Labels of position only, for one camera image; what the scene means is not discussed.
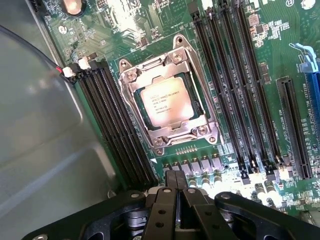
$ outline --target pcie slot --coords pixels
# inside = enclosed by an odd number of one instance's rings
[[[297,171],[303,179],[310,179],[312,170],[292,80],[288,77],[280,78],[277,86]]]
[[[306,73],[316,135],[320,136],[320,72]]]
[[[219,74],[219,71],[218,71],[217,66],[215,64],[215,61],[214,61],[213,51],[210,47],[210,42],[209,42],[208,36],[206,34],[205,28],[204,28],[203,20],[200,17],[200,13],[199,13],[198,7],[195,2],[191,2],[188,5],[188,8],[189,8],[190,15],[193,19],[193,24],[195,26],[195,30],[196,30],[198,39],[199,39],[200,44],[203,49],[203,54],[204,54],[206,63],[208,64],[209,72],[211,75],[210,77],[212,79],[214,89],[217,93],[217,98],[218,98],[220,107],[222,109],[223,117],[226,121],[226,126],[229,131],[231,144],[234,149],[234,154],[235,154],[238,166],[239,166],[241,178],[243,181],[248,182],[249,177],[248,177],[247,167],[245,164],[244,154],[243,154],[242,148],[240,146],[240,142],[239,142],[236,130],[235,130],[235,126],[232,123],[233,117],[232,117],[232,113],[229,109],[227,95],[224,91],[224,86],[222,85],[222,82],[220,81],[221,76]]]
[[[128,187],[154,186],[157,180],[109,68],[86,71],[78,82]]]
[[[243,7],[240,5],[234,7],[234,17],[237,21],[237,27],[239,29],[241,43],[243,46],[246,62],[248,65],[248,69],[253,76],[252,85],[257,90],[256,100],[257,105],[260,108],[259,112],[262,115],[262,121],[264,125],[264,129],[267,131],[266,139],[268,145],[271,147],[273,158],[280,158],[280,150],[277,144],[276,133],[272,124],[272,120],[270,118],[270,111],[267,104],[266,94],[264,91],[263,83],[260,78],[259,68],[256,60],[256,55],[254,52],[254,47],[252,44],[252,40],[249,34],[249,27],[246,20],[246,16],[244,13]]]
[[[233,65],[228,61],[227,54],[226,54],[226,49],[223,45],[222,42],[222,36],[221,32],[218,30],[218,25],[217,25],[217,19],[216,19],[216,14],[211,17],[211,19],[208,20],[209,22],[209,30],[212,33],[212,39],[216,44],[216,49],[217,52],[219,52],[219,57],[220,57],[220,62],[221,63],[226,63],[224,64],[224,67],[226,70],[224,71],[226,74],[225,79],[227,79],[228,82],[228,87],[234,89],[232,92],[232,96],[234,101],[237,103],[237,106],[235,107],[235,110],[237,111],[238,119],[240,121],[240,125],[242,127],[242,139],[247,145],[247,153],[248,153],[248,158],[250,162],[250,166],[252,169],[255,169],[255,172],[258,172],[258,163],[255,155],[255,149],[253,147],[251,137],[250,137],[250,132],[249,129],[246,127],[246,120],[245,120],[245,111],[247,113],[247,116],[249,118],[250,123],[254,122],[254,117],[253,117],[253,106],[251,102],[249,102],[249,96],[248,93],[244,90],[243,87],[243,82],[239,82],[237,84],[238,80],[243,81],[242,76],[240,75],[239,71],[239,58],[236,55],[235,48],[235,42],[234,42],[234,33],[232,32],[232,26],[231,23],[229,22],[229,15],[226,14],[225,11],[221,13],[221,23],[223,27],[225,28],[225,33],[226,33],[226,40],[228,42],[228,47],[229,47],[229,52],[231,55],[231,61],[235,60],[236,62],[233,63]],[[252,127],[252,132],[253,136],[256,138],[257,136],[257,130],[255,127]],[[260,153],[262,151],[261,147],[258,145],[257,150]]]

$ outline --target capacitor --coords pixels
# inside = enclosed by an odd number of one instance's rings
[[[275,186],[274,184],[271,182],[271,181],[265,181],[264,182],[264,185],[265,185],[265,189],[266,189],[266,192],[268,193],[268,196],[273,200],[273,201],[276,201],[277,198],[278,198],[278,193],[275,189]]]
[[[195,180],[190,180],[189,181],[189,187],[190,188],[196,188],[197,187],[197,182]]]
[[[239,196],[242,197],[242,194],[241,194],[240,190],[237,190],[237,191],[235,192],[235,194],[237,194],[237,195],[239,195]]]
[[[202,188],[204,190],[211,189],[210,180],[208,178],[202,179]]]
[[[258,197],[258,199],[264,201],[266,199],[266,191],[264,189],[264,186],[262,185],[262,183],[257,183],[254,185],[255,191],[256,191],[256,195]]]
[[[270,197],[268,197],[268,198],[266,199],[266,202],[267,202],[267,206],[268,206],[269,208],[274,209],[274,210],[277,210],[277,207],[276,207],[274,201],[273,201]]]
[[[214,187],[217,188],[222,185],[222,177],[220,175],[215,175],[213,178]]]

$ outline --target black pcie slot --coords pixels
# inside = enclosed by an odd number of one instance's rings
[[[297,171],[303,179],[310,179],[312,170],[292,79],[283,77],[277,81],[277,86]]]
[[[212,49],[210,47],[210,42],[208,39],[208,36],[206,34],[205,28],[203,21],[200,17],[200,13],[198,11],[198,7],[195,2],[191,2],[188,5],[190,15],[193,19],[193,24],[195,26],[195,30],[198,36],[198,39],[200,41],[200,44],[203,49],[203,54],[205,57],[205,60],[208,64],[209,72],[211,75],[212,83],[214,86],[214,89],[217,93],[217,98],[220,104],[220,107],[222,109],[222,114],[226,122],[226,126],[229,132],[231,144],[234,149],[235,157],[239,166],[239,170],[241,173],[241,178],[243,180],[249,179],[248,174],[247,174],[247,168],[244,160],[244,155],[241,150],[241,146],[237,137],[237,133],[235,130],[235,127],[232,123],[232,114],[231,111],[229,110],[229,104],[227,100],[226,93],[224,91],[224,87],[220,81],[220,74],[217,69],[217,66],[215,65],[214,57],[212,54]]]
[[[238,22],[238,29],[240,33],[240,37],[242,38],[242,45],[244,54],[246,56],[247,64],[249,71],[252,73],[252,85],[257,90],[256,98],[258,106],[261,108],[262,120],[267,131],[267,141],[271,147],[272,155],[274,158],[280,158],[280,150],[277,144],[276,133],[272,124],[272,120],[270,118],[270,111],[267,104],[266,94],[264,91],[263,83],[260,78],[259,68],[256,60],[256,55],[254,52],[254,47],[252,44],[252,40],[249,34],[249,27],[246,20],[246,15],[244,13],[243,7],[240,5],[239,7],[235,7],[235,19]]]
[[[83,74],[78,82],[128,187],[154,186],[157,180],[109,68]]]
[[[211,38],[214,42],[214,46],[216,48],[216,52],[217,52],[217,55],[218,55],[218,58],[219,58],[219,61],[220,61],[220,64],[221,64],[221,68],[225,67],[226,70],[224,71],[224,74],[225,74],[225,79],[227,80],[226,83],[228,85],[228,88],[230,89],[234,89],[232,91],[232,96],[233,96],[233,99],[234,99],[234,102],[237,103],[237,107],[235,106],[234,107],[234,110],[237,112],[237,118],[239,119],[240,121],[240,127],[242,128],[242,134],[241,134],[241,138],[243,139],[243,141],[245,142],[246,146],[247,146],[247,153],[248,153],[248,159],[249,159],[249,162],[250,162],[250,166],[252,169],[255,169],[255,171],[258,171],[257,168],[258,168],[258,163],[257,163],[257,160],[256,160],[256,156],[255,156],[255,150],[253,148],[253,145],[252,145],[252,142],[251,142],[251,139],[250,139],[250,133],[249,133],[249,130],[248,128],[246,127],[246,121],[245,121],[245,115],[244,115],[244,112],[242,112],[240,109],[243,109],[242,107],[242,103],[240,101],[240,96],[239,96],[239,93],[237,91],[237,79],[234,78],[234,73],[233,73],[233,69],[236,73],[237,76],[239,76],[239,68],[238,68],[238,65],[235,64],[234,65],[234,68],[232,65],[229,65],[229,61],[228,61],[228,58],[227,58],[227,54],[226,54],[226,51],[225,51],[225,48],[224,48],[224,45],[223,45],[223,42],[222,42],[222,37],[220,35],[220,31],[219,31],[219,27],[218,27],[218,20],[216,18],[216,15],[214,14],[214,12],[212,10],[208,10],[208,25],[209,25],[209,31],[211,33]],[[225,28],[230,28],[231,26],[228,26],[228,24],[226,23],[226,19],[224,18],[224,16],[221,17],[221,22],[222,24],[225,25]],[[232,48],[232,45],[234,44],[232,41],[231,41],[231,37],[230,36],[230,31],[231,29],[226,29],[227,30],[227,40],[228,40],[228,43],[229,43],[229,47],[230,47],[230,53],[234,55],[233,53],[233,48]],[[248,93],[243,89],[243,87],[241,86],[241,84],[239,84],[239,87],[241,89],[241,92],[242,92],[242,99],[243,99],[243,103],[244,105],[246,106],[246,112],[247,112],[247,115],[250,119],[250,121],[252,120],[252,106],[250,105],[249,101],[248,101]],[[253,136],[255,136],[257,133],[255,132],[255,129],[253,129]]]

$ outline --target black dimm slot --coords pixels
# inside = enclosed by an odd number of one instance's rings
[[[243,141],[246,144],[246,149],[247,149],[247,154],[248,154],[248,159],[249,159],[249,162],[250,162],[250,166],[251,166],[251,168],[255,169],[256,172],[258,172],[259,171],[258,170],[259,166],[258,166],[258,163],[257,163],[257,160],[256,160],[255,150],[254,150],[254,147],[253,147],[253,144],[252,144],[252,141],[251,141],[250,133],[249,133],[248,128],[246,127],[245,114],[244,114],[244,112],[242,112],[240,110],[240,109],[243,109],[243,107],[242,107],[242,103],[239,101],[240,100],[240,96],[239,96],[239,93],[237,91],[238,90],[237,83],[236,83],[237,79],[234,78],[234,73],[232,71],[232,69],[234,69],[234,71],[236,73],[236,76],[239,76],[239,68],[238,68],[237,64],[234,64],[234,66],[229,64],[230,62],[228,61],[228,58],[227,58],[227,55],[226,55],[226,50],[225,50],[225,48],[223,46],[223,43],[222,43],[222,37],[221,37],[220,31],[218,30],[216,16],[217,15],[213,13],[213,16],[211,16],[212,19],[209,19],[209,29],[212,32],[212,39],[217,45],[216,46],[217,47],[217,52],[219,52],[219,56],[221,58],[221,63],[226,63],[226,64],[224,64],[224,67],[226,68],[226,70],[224,72],[226,74],[226,79],[228,80],[229,88],[230,88],[230,86],[232,86],[232,89],[234,89],[232,91],[232,95],[233,95],[234,101],[237,103],[237,107],[235,107],[235,110],[237,111],[238,119],[240,121],[240,127],[242,128],[241,129],[241,131],[242,131],[241,137],[242,137]],[[224,12],[222,13],[222,15],[220,17],[220,20],[221,20],[221,23],[223,25],[225,25],[224,26],[225,28],[231,27],[231,26],[227,26],[227,23],[226,23],[227,21],[226,21],[226,17],[225,17],[225,13]],[[227,33],[226,38],[227,38],[227,41],[228,41],[228,45],[230,47],[230,53],[233,54],[232,45],[234,43],[232,43],[231,40],[230,40],[230,38],[231,38],[230,35],[232,35],[230,33],[231,29],[226,29],[226,30],[227,30],[226,31],[226,33]],[[243,103],[248,108],[250,106],[248,104],[248,95],[247,95],[246,91],[243,90],[241,84],[239,84],[238,86],[240,87],[241,92],[242,92]],[[249,118],[250,117],[252,118],[252,116],[251,116],[252,113],[250,112],[250,108],[249,108],[249,110],[248,109],[246,109],[246,110],[247,110],[246,112],[247,112]]]
[[[237,39],[233,31],[231,11],[230,11],[231,9],[226,4],[223,5],[222,7],[223,8],[221,10],[223,10],[223,16],[224,16],[224,19],[222,22],[226,25],[225,29],[227,32],[227,40],[229,42],[228,46],[231,49],[230,52],[233,55],[232,58],[235,60],[235,62],[233,62],[234,68],[242,83],[240,87],[243,93],[244,103],[247,109],[247,115],[251,123],[253,137],[256,141],[255,147],[257,149],[257,152],[259,154],[262,164],[267,168],[268,171],[270,171],[270,168],[269,168],[270,161],[268,160],[268,154],[264,147],[263,133],[261,128],[259,127],[258,118],[255,111],[255,103],[254,103],[255,101],[252,98],[253,93],[250,88],[250,82],[246,75],[246,70],[250,71],[250,68],[246,69],[245,66],[242,64],[241,54],[237,47]]]
[[[126,146],[134,146],[132,144],[130,136],[126,136],[126,131],[124,130],[124,122],[122,120],[121,114],[116,109],[117,105],[116,103],[111,99],[111,96],[109,94],[110,91],[107,91],[107,88],[103,86],[102,79],[98,74],[93,75],[94,81],[92,83],[95,86],[95,89],[99,92],[99,100],[104,106],[104,111],[107,110],[107,117],[109,117],[112,120],[114,132],[115,132],[115,138],[119,139],[121,141],[121,146],[123,146],[123,151],[126,152],[127,159],[130,160],[131,163],[135,161],[134,156],[137,156],[139,158],[139,155],[137,154],[135,148],[127,148]],[[139,180],[140,183],[143,183],[143,173],[141,172],[141,169],[137,169],[135,164],[131,164],[132,170],[134,173],[136,173],[136,177]]]
[[[214,14],[212,12],[212,9],[208,9],[208,11],[207,11],[209,32],[210,32],[211,38],[213,40],[213,45],[214,45],[214,47],[216,49],[215,52],[216,52],[216,55],[217,55],[217,58],[218,58],[218,61],[219,61],[219,64],[220,64],[220,68],[221,68],[221,72],[222,72],[223,78],[225,80],[227,80],[227,81],[225,81],[226,88],[227,88],[227,90],[231,91],[231,94],[229,94],[229,96],[230,96],[230,102],[231,102],[232,108],[235,109],[235,111],[233,111],[233,112],[234,112],[236,118],[241,120],[242,116],[241,116],[240,112],[238,111],[238,107],[236,107],[236,104],[235,104],[235,101],[234,101],[234,99],[237,99],[237,97],[235,95],[235,91],[234,91],[233,85],[230,82],[230,79],[231,79],[230,72],[228,70],[226,71],[225,68],[224,68],[224,66],[225,66],[224,63],[227,63],[228,60],[227,60],[226,53],[224,51],[224,47],[223,47],[223,44],[222,44],[222,39],[220,37],[220,33],[218,31],[217,20],[213,18],[213,15],[210,16],[210,13]],[[243,136],[244,136],[243,130],[240,128],[239,131],[240,131],[241,138],[243,138]],[[246,145],[244,146],[244,148],[246,149],[246,152],[249,151],[248,147]]]
[[[142,167],[141,169],[144,172],[144,176],[148,178],[149,182],[156,182],[156,178],[154,176],[154,173],[151,169],[149,159],[147,157],[147,153],[145,152],[142,143],[140,139],[138,138],[136,129],[134,128],[134,125],[130,119],[130,116],[128,114],[128,111],[126,109],[126,104],[121,96],[121,93],[118,89],[118,86],[116,82],[114,81],[111,73],[109,72],[109,69],[104,68],[101,69],[100,72],[102,73],[102,77],[104,79],[103,83],[104,86],[109,88],[109,93],[113,98],[114,101],[116,101],[118,104],[115,106],[118,108],[120,114],[124,116],[122,119],[124,121],[124,127],[126,131],[129,133],[129,136],[131,137],[131,142],[133,143],[133,147],[135,147],[135,151],[137,152],[137,159],[139,161],[140,166]]]
[[[280,78],[277,81],[277,86],[297,171],[303,179],[311,179],[313,177],[312,170],[292,79]]]
[[[220,74],[219,74],[219,71],[218,71],[216,65],[214,64],[212,50],[210,47],[210,43],[209,43],[209,39],[207,37],[206,31],[204,29],[203,21],[200,18],[198,7],[195,4],[195,2],[191,2],[188,5],[188,8],[190,11],[190,15],[193,19],[193,24],[195,26],[195,30],[197,32],[198,39],[199,39],[200,44],[203,48],[203,54],[204,54],[205,60],[208,64],[212,83],[213,83],[214,89],[217,93],[217,98],[218,98],[219,104],[222,108],[222,114],[223,114],[223,117],[226,121],[226,125],[227,125],[229,135],[230,135],[231,144],[234,148],[235,157],[236,157],[236,160],[237,160],[237,163],[239,166],[239,170],[241,172],[241,177],[242,177],[242,179],[248,179],[249,177],[247,174],[247,168],[246,168],[246,164],[244,161],[244,156],[241,151],[240,143],[239,143],[234,125],[231,122],[232,115],[231,115],[231,112],[229,111],[229,107],[228,107],[229,104],[228,104],[228,100],[226,97],[226,93],[224,92],[224,87],[223,87],[221,81],[218,80],[218,79],[220,79]]]
[[[104,123],[103,123],[104,118],[101,116],[100,111],[98,109],[98,106],[95,104],[96,101],[94,100],[94,97],[92,96],[92,94],[89,93],[88,86],[86,86],[84,81],[82,81],[82,80],[79,81],[79,86],[80,86],[89,106],[90,106],[90,109],[92,110],[94,118],[97,121],[97,124],[98,124],[98,126],[101,130],[101,133],[102,133],[102,137],[106,141],[107,145],[109,146],[109,150],[110,150],[111,154],[113,156],[119,156],[121,153],[119,152],[118,148],[113,147],[112,143],[109,141],[109,139],[111,138],[110,133],[107,132],[106,129],[104,129],[104,127],[103,127],[104,126]],[[126,168],[126,165],[124,165],[123,162],[120,162],[120,164],[118,164],[117,167],[119,168],[119,171],[121,173],[126,173],[126,174],[123,174],[122,177],[123,177],[124,181],[128,184],[128,187],[130,188],[131,185],[129,183],[132,181],[132,179],[130,179],[128,177],[129,172],[128,172],[128,169]]]
[[[157,179],[109,67],[101,64],[104,68],[83,71],[75,80],[128,188],[148,189],[157,184]]]
[[[97,97],[97,94],[92,89],[92,87],[88,85],[87,82],[90,82],[90,81],[91,81],[91,78],[86,77],[84,80],[79,80],[78,82],[90,106],[90,109],[92,110],[94,118],[98,123],[98,126],[102,133],[102,137],[105,139],[108,145],[108,148],[111,151],[112,156],[119,159],[127,159],[127,157],[124,155],[124,152],[121,151],[121,149],[118,149],[118,146],[121,146],[119,144],[119,139],[116,138],[115,134],[110,132],[108,128],[104,127],[104,126],[110,125],[111,122],[109,118],[106,116],[106,114],[103,113],[104,108],[101,107],[101,105],[98,103],[99,97]],[[120,164],[117,164],[117,166],[120,172],[126,173],[126,174],[122,174],[122,177],[127,183],[128,188],[133,187],[133,184],[137,183],[134,173],[131,171],[130,168],[128,168],[128,164],[126,164],[123,161],[119,161],[119,163]]]
[[[235,6],[235,19],[238,21],[238,29],[240,33],[240,37],[242,38],[242,45],[244,49],[244,54],[246,55],[246,60],[248,64],[248,68],[253,74],[252,84],[254,88],[257,90],[256,98],[258,102],[258,106],[261,108],[261,115],[264,124],[264,129],[267,131],[267,141],[269,146],[271,147],[272,155],[274,158],[280,158],[280,150],[277,144],[276,133],[272,124],[272,120],[270,118],[270,111],[267,104],[266,94],[264,91],[263,83],[260,78],[259,68],[257,64],[256,55],[254,52],[254,47],[252,44],[252,39],[249,33],[249,27],[246,20],[246,15],[244,13],[244,9],[242,5],[239,7]]]

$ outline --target motherboard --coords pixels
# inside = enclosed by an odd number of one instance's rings
[[[30,3],[125,189],[320,209],[320,2]]]

